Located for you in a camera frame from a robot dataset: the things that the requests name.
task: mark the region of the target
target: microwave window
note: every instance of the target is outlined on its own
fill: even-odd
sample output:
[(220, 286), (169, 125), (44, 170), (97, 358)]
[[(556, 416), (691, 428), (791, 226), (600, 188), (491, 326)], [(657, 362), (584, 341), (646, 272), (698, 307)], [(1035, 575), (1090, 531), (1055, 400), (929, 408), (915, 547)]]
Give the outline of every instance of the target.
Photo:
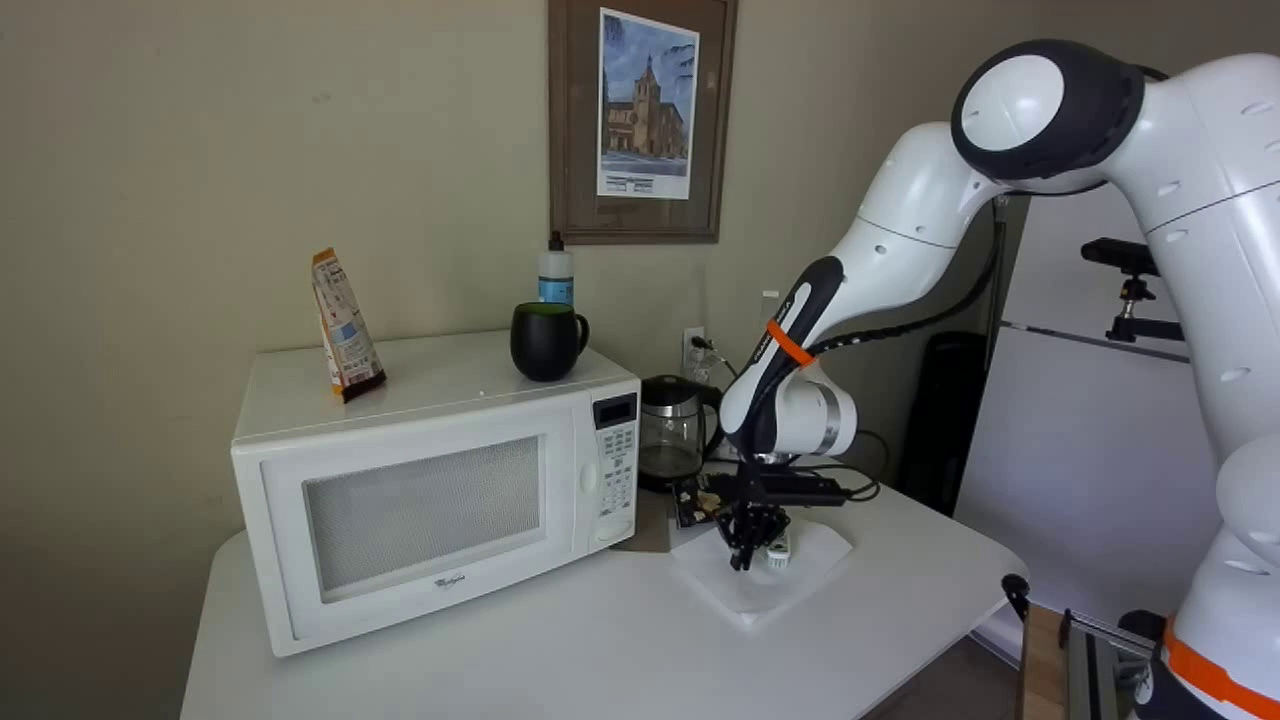
[(443, 572), (542, 528), (538, 438), (488, 445), (303, 487), (323, 601)]

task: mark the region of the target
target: microwave door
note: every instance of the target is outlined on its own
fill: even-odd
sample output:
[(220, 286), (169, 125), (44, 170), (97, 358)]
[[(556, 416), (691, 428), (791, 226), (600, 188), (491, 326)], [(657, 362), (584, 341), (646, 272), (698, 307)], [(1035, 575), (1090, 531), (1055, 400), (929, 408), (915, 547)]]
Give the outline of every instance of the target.
[(357, 437), (269, 477), (293, 636), (342, 639), (556, 565), (567, 416), (471, 416)]

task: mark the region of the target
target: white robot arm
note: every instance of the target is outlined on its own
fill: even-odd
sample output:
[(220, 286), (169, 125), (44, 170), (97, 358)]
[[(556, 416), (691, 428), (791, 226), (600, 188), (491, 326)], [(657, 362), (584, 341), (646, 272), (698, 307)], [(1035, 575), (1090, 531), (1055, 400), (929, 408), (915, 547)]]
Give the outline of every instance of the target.
[(726, 437), (766, 466), (840, 456), (856, 408), (812, 358), (817, 341), (921, 301), (991, 196), (1098, 183), (1118, 183), (1147, 231), (1227, 461), (1218, 483), (1223, 531), (1168, 625), (1166, 664), (1205, 715), (1280, 715), (1276, 55), (1159, 80), (1064, 38), (997, 51), (954, 125), (895, 141), (848, 237), (796, 280), (726, 393)]

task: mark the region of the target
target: poster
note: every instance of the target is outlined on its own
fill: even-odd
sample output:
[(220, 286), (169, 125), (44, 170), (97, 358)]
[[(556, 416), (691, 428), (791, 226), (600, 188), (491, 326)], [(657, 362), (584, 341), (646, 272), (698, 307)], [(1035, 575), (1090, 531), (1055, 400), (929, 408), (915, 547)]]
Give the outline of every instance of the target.
[(701, 31), (600, 8), (597, 196), (688, 201)]

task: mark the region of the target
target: microwave control panel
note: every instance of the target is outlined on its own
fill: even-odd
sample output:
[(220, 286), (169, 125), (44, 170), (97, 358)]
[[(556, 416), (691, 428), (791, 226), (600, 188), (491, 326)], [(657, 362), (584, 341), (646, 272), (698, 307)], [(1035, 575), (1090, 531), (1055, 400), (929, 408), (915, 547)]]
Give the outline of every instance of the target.
[(600, 519), (616, 513), (635, 513), (635, 445), (642, 445), (635, 393), (597, 400), (594, 419), (600, 437), (597, 513)]

